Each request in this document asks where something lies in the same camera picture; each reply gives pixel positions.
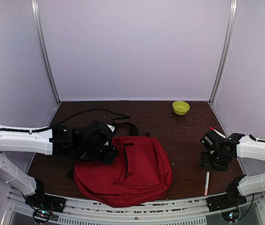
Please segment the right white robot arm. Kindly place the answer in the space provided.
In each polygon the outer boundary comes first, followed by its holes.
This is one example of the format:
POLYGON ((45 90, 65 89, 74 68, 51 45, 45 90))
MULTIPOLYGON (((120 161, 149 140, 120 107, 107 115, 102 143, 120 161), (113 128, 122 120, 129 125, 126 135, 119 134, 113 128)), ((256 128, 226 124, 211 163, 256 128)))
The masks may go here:
MULTIPOLYGON (((250 158, 265 162, 265 140, 232 133, 225 136, 211 128, 200 142, 206 151, 201 153, 199 166, 209 167, 218 172, 225 172, 234 158, 250 158)), ((235 178, 223 195, 223 203, 227 207, 234 206, 241 197, 265 192, 265 173, 235 178)))

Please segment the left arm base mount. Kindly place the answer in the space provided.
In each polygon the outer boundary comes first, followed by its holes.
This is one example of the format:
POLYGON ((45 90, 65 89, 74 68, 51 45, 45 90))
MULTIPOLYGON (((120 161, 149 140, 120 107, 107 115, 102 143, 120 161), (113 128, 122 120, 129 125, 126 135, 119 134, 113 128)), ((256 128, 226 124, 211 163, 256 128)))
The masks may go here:
POLYGON ((66 199, 63 197, 47 195, 44 184, 36 179, 36 190, 33 195, 24 195, 25 203, 33 209, 32 218, 37 224, 47 223, 54 212, 62 213, 66 199))

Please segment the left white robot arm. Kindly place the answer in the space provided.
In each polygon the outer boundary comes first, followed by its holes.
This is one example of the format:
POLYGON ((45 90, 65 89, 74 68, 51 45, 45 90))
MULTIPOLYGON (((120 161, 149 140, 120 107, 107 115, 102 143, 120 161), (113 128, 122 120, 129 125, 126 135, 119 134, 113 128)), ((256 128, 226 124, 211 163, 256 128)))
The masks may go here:
POLYGON ((0 176, 39 208, 45 208, 50 199, 45 194, 43 183, 11 163, 5 152, 32 152, 110 165, 119 155, 112 144, 117 130, 118 126, 114 122, 103 123, 97 120, 79 128, 64 125, 42 128, 0 125, 0 176))

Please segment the red backpack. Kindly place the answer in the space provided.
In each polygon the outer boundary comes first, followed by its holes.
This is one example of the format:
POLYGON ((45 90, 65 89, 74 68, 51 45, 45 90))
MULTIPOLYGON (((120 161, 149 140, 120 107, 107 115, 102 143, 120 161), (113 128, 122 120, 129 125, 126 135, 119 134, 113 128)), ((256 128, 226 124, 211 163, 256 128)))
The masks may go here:
POLYGON ((111 165, 77 161, 68 172, 84 197, 113 208, 160 199, 173 182, 168 155, 158 139, 149 133, 140 136, 130 122, 122 125, 129 134, 113 138, 119 155, 111 165))

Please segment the pink-capped white marker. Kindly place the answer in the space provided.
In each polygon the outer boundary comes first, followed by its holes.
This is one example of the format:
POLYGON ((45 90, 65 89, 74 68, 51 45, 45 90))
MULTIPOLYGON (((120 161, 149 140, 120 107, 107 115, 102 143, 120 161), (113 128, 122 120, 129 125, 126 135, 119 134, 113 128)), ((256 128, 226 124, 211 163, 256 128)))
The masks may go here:
POLYGON ((210 178, 210 172, 208 171, 206 173, 206 178, 205 178, 205 186, 204 186, 204 195, 208 195, 208 188, 209 188, 209 178, 210 178))

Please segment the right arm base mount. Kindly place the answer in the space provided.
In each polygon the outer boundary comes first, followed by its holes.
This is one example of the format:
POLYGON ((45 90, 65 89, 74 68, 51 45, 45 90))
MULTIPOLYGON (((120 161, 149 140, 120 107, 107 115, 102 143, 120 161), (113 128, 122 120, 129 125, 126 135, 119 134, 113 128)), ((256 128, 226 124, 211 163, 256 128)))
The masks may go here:
POLYGON ((241 221, 249 213, 254 202, 255 196, 252 194, 250 206, 245 213, 241 214, 240 206, 247 202, 246 197, 241 195, 238 190, 239 183, 243 178, 245 178, 245 176, 236 177, 226 188, 225 194, 206 198, 206 203, 210 212, 235 207, 232 211, 221 213, 222 219, 230 224, 241 221))

